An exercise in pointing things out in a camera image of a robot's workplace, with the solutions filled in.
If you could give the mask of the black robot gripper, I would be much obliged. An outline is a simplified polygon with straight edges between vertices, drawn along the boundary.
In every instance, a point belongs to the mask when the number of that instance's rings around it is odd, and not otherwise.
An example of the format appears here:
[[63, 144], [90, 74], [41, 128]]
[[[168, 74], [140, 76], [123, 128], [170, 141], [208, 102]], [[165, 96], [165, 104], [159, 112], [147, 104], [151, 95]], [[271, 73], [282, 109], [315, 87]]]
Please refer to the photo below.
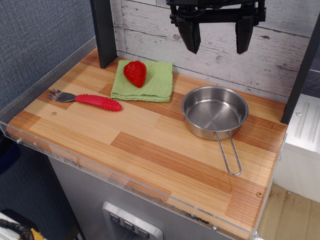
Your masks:
[[250, 45], [254, 24], [266, 20], [264, 0], [167, 0], [170, 19], [176, 24], [186, 48], [196, 54], [201, 43], [200, 24], [236, 23], [239, 55]]

